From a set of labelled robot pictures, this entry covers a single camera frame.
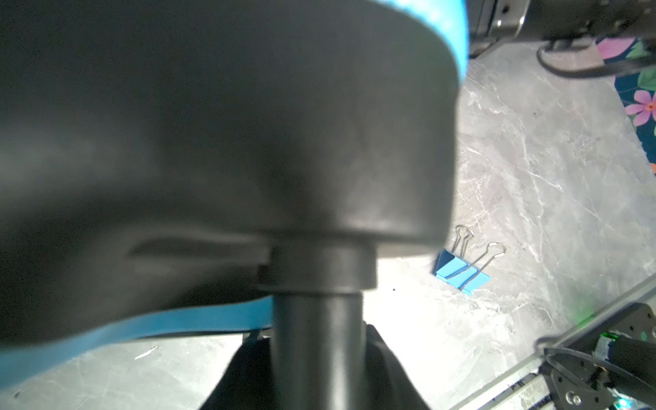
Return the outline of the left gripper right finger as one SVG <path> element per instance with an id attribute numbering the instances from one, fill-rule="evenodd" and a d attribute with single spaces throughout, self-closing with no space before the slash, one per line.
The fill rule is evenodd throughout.
<path id="1" fill-rule="evenodd" d="M 409 380 L 375 326 L 366 324 L 365 409 L 428 410 L 426 402 Z"/>

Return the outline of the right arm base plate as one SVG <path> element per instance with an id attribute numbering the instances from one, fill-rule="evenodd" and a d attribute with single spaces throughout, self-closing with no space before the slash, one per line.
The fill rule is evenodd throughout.
<path id="1" fill-rule="evenodd" d="M 548 347 L 536 409 L 654 409 L 655 312 L 632 303 L 574 343 Z"/>

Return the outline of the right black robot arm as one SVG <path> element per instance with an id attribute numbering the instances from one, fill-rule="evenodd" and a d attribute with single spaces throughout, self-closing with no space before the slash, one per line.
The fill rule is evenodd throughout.
<path id="1" fill-rule="evenodd" d="M 654 1 L 467 1 L 471 59 L 503 44 L 543 42 L 536 57 L 548 72 L 565 79 L 622 76 L 655 66 Z M 588 49 L 597 39 L 639 38 L 647 56 L 608 65 L 565 70 L 545 55 Z"/>

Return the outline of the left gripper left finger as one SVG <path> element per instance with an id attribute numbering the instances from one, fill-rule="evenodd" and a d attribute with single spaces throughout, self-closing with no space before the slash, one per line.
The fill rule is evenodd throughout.
<path id="1" fill-rule="evenodd" d="M 247 339 L 201 410 L 274 409 L 273 373 L 268 338 Z"/>

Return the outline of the blue suitcase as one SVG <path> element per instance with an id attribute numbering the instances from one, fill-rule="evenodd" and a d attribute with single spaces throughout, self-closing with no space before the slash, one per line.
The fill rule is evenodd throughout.
<path id="1" fill-rule="evenodd" d="M 379 256 L 440 247 L 462 1 L 4 1 L 1 385 L 266 328 L 274 409 L 365 409 Z"/>

